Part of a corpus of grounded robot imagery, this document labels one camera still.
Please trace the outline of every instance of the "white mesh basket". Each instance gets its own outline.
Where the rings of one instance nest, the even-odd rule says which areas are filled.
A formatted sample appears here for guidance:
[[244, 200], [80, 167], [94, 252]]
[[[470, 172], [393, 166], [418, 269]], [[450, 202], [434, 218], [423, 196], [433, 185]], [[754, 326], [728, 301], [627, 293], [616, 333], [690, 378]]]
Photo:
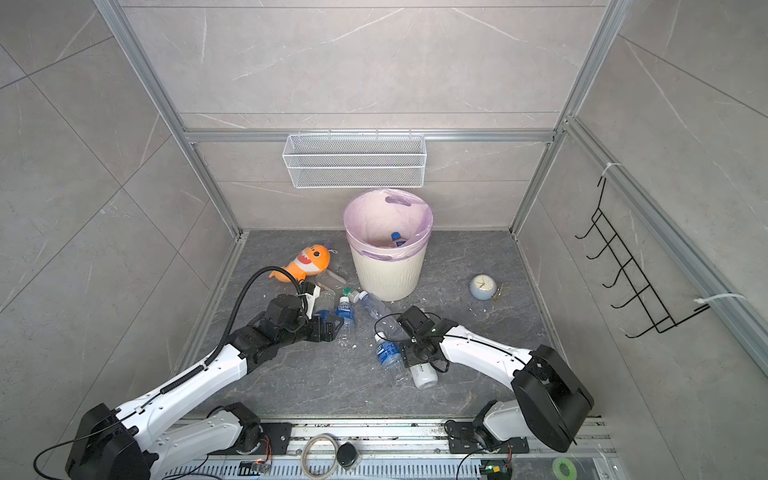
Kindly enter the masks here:
[[421, 187], [421, 134], [293, 134], [283, 160], [296, 188]]

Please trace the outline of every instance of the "green tape roll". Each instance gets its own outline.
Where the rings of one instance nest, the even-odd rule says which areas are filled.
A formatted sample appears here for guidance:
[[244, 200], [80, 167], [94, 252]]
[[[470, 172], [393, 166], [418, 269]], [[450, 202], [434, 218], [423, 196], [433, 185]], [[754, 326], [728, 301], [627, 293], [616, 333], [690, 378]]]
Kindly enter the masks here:
[[[564, 474], [561, 470], [563, 465], [568, 469], [567, 474]], [[578, 477], [578, 474], [576, 473], [576, 465], [565, 457], [557, 457], [554, 462], [552, 462], [552, 471], [558, 480], [576, 480], [576, 477]]]

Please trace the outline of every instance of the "black metal hook rack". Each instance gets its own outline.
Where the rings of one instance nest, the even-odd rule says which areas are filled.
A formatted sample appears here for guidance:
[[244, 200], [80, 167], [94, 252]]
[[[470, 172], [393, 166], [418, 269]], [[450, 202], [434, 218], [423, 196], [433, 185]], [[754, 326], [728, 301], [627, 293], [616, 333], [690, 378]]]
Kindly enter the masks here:
[[[674, 327], [680, 325], [681, 323], [686, 322], [687, 320], [690, 320], [690, 319], [694, 318], [699, 313], [702, 313], [703, 311], [708, 310], [710, 308], [710, 306], [705, 304], [705, 305], [702, 305], [702, 306], [698, 306], [696, 309], [694, 309], [693, 313], [691, 313], [689, 316], [685, 317], [682, 320], [675, 320], [672, 317], [672, 314], [669, 313], [669, 310], [667, 309], [667, 306], [664, 305], [663, 301], [661, 301], [661, 298], [659, 297], [658, 293], [656, 292], [656, 289], [654, 289], [654, 286], [651, 284], [650, 280], [645, 275], [645, 272], [643, 271], [642, 267], [637, 262], [637, 260], [635, 260], [634, 255], [632, 254], [632, 252], [627, 248], [627, 244], [624, 243], [624, 240], [619, 236], [619, 234], [616, 231], [616, 229], [614, 228], [613, 224], [605, 216], [605, 212], [603, 212], [603, 210], [601, 209], [601, 204], [603, 202], [603, 193], [605, 192], [605, 177], [601, 177], [600, 180], [598, 181], [598, 188], [601, 189], [600, 190], [600, 199], [598, 200], [598, 207], [595, 209], [594, 213], [592, 214], [592, 217], [590, 218], [590, 220], [592, 222], [592, 225], [589, 227], [589, 230], [587, 230], [587, 233], [585, 233], [583, 236], [579, 237], [578, 235], [575, 235], [575, 237], [578, 238], [579, 240], [583, 240], [584, 238], [587, 237], [587, 235], [589, 235], [589, 233], [592, 230], [596, 230], [600, 234], [600, 237], [605, 242], [605, 246], [602, 248], [602, 250], [600, 250], [600, 252], [597, 255], [595, 255], [594, 257], [590, 257], [589, 255], [587, 255], [587, 258], [589, 260], [595, 260], [600, 255], [602, 255], [603, 252], [605, 252], [605, 250], [608, 250], [608, 251], [611, 252], [611, 255], [613, 255], [614, 260], [616, 260], [616, 263], [619, 266], [619, 270], [618, 270], [618, 272], [616, 272], [616, 277], [614, 278], [614, 281], [610, 285], [606, 285], [605, 283], [603, 283], [603, 286], [605, 288], [612, 288], [613, 286], [615, 286], [616, 282], [618, 282], [619, 277], [621, 276], [622, 273], [624, 274], [624, 277], [626, 277], [627, 282], [629, 282], [629, 285], [632, 288], [632, 291], [634, 292], [634, 295], [632, 297], [630, 297], [630, 299], [627, 300], [626, 302], [624, 302], [623, 304], [621, 304], [621, 305], [613, 305], [613, 304], [611, 304], [611, 307], [613, 307], [615, 309], [624, 308], [625, 306], [629, 305], [629, 303], [632, 300], [637, 299], [640, 302], [640, 305], [643, 306], [643, 310], [645, 311], [645, 313], [648, 315], [648, 319], [650, 320], [651, 325], [648, 328], [646, 328], [645, 330], [643, 330], [642, 332], [638, 333], [637, 335], [629, 335], [629, 334], [625, 333], [627, 338], [636, 339], [637, 337], [643, 336], [646, 333], [650, 332], [652, 329], [656, 329], [656, 331], [659, 332], [659, 333], [664, 333], [667, 330], [673, 329]], [[600, 228], [600, 226], [598, 225], [598, 221], [601, 218], [604, 219], [605, 222], [607, 223], [607, 225], [611, 228], [611, 230], [613, 231], [612, 234], [610, 234], [610, 233], [606, 234]], [[627, 260], [626, 262], [621, 262], [621, 260], [619, 260], [618, 255], [616, 254], [614, 248], [611, 246], [611, 243], [614, 243], [615, 240], [618, 240], [621, 243], [621, 246], [624, 247], [624, 249], [627, 251], [627, 254], [629, 255], [629, 260]], [[631, 264], [633, 264], [634, 267], [637, 268], [637, 271], [640, 272], [640, 274], [642, 275], [643, 281], [645, 282], [645, 286], [643, 286], [640, 289], [637, 288], [638, 286], [635, 285], [635, 282], [632, 281], [632, 279], [630, 278], [629, 274], [627, 273], [627, 268]], [[659, 305], [661, 305], [661, 308], [664, 310], [664, 317], [662, 319], [658, 320], [658, 321], [654, 320], [654, 316], [650, 313], [650, 311], [648, 309], [648, 305], [646, 304], [646, 300], [643, 300], [643, 297], [641, 295], [646, 290], [650, 290], [650, 292], [655, 296], [655, 298], [656, 298], [657, 302], [659, 303]]]

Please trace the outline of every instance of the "clock face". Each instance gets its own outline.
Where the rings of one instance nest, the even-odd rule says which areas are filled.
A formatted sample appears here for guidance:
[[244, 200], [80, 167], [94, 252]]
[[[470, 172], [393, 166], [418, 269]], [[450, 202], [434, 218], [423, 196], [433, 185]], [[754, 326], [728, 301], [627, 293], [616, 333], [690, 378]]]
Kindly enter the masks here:
[[496, 290], [496, 282], [488, 275], [477, 275], [475, 277], [475, 286], [481, 292], [491, 292]]

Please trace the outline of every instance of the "bottle label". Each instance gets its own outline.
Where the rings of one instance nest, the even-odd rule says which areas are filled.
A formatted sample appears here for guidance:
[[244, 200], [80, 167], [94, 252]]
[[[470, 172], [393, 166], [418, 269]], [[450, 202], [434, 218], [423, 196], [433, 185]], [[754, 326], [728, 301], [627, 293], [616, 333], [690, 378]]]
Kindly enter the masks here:
[[379, 363], [382, 365], [389, 359], [390, 356], [399, 355], [400, 351], [397, 350], [397, 345], [392, 342], [384, 342], [376, 348], [376, 356], [379, 357]]
[[336, 315], [344, 319], [344, 323], [355, 322], [355, 311], [352, 310], [351, 305], [339, 305], [336, 308]]

